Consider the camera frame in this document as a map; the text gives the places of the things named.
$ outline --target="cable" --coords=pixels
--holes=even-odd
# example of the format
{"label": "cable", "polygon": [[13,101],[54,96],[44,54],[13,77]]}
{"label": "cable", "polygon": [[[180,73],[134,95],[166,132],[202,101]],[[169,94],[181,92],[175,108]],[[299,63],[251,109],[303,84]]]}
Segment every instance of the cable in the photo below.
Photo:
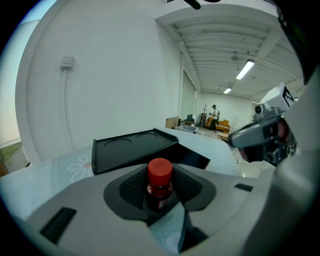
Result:
{"label": "cable", "polygon": [[70,132],[67,122],[67,112],[66,112],[66,83],[67,83],[67,74],[68,69],[64,68],[62,72],[62,78],[60,83],[60,97],[59,97],[59,109],[60,109],[60,118],[61,118],[61,129],[63,132],[64,141],[66,144],[66,148],[69,151],[74,151],[75,148],[72,144],[70,138]]}
{"label": "cable", "polygon": [[202,32],[200,32],[199,34],[197,34],[197,35],[194,35],[194,36],[192,36],[191,38],[189,38],[189,39],[187,39],[187,40],[180,40],[180,41],[178,41],[178,43],[180,43],[180,42],[189,42],[189,41],[191,41],[191,40],[193,40],[194,38],[196,38],[196,37],[198,37],[198,36],[200,36],[201,34],[203,34],[203,33],[206,33],[206,31],[204,30],[204,31],[202,31]]}

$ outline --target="desk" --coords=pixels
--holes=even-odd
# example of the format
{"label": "desk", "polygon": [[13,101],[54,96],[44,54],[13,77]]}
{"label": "desk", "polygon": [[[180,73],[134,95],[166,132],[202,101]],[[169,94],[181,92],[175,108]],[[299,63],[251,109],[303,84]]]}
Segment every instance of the desk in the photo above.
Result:
{"label": "desk", "polygon": [[224,142],[228,142],[228,134],[222,133],[222,132],[217,132],[218,134],[218,140],[222,140]]}
{"label": "desk", "polygon": [[[241,176],[228,145],[221,140],[175,129],[160,130],[177,136],[181,145],[210,159],[205,170]],[[1,197],[10,213],[26,220],[35,209],[70,184],[92,177],[91,153],[90,145],[1,177]],[[171,253],[178,252],[177,244],[173,241],[179,241],[183,216],[184,208],[178,203],[149,227],[154,238]]]}

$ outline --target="fluorescent light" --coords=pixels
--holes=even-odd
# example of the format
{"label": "fluorescent light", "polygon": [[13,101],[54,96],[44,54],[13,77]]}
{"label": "fluorescent light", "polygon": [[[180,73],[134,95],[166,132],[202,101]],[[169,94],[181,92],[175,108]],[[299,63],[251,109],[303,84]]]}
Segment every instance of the fluorescent light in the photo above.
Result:
{"label": "fluorescent light", "polygon": [[245,76],[245,74],[254,66],[255,62],[253,60],[248,59],[246,61],[246,64],[244,67],[241,69],[240,73],[236,76],[235,79],[240,80]]}
{"label": "fluorescent light", "polygon": [[227,94],[228,92],[230,92],[232,89],[231,88],[228,88],[224,91],[224,94]]}

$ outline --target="white shirt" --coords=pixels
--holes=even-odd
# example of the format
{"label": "white shirt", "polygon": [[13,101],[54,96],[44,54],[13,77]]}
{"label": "white shirt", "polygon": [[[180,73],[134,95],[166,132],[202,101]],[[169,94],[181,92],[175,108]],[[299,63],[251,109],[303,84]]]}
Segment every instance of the white shirt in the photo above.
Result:
{"label": "white shirt", "polygon": [[217,120],[218,119],[218,109],[214,109],[212,115],[215,115],[215,116],[212,116],[212,119]]}

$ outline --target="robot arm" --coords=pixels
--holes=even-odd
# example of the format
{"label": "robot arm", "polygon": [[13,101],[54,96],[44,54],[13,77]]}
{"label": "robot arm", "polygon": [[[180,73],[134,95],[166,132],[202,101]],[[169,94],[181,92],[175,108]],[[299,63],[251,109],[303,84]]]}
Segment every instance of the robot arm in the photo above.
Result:
{"label": "robot arm", "polygon": [[229,135],[229,145],[239,148],[249,163],[265,160],[277,166],[286,157],[287,146],[294,142],[288,125],[281,117],[294,103],[282,82],[255,107],[253,121]]}

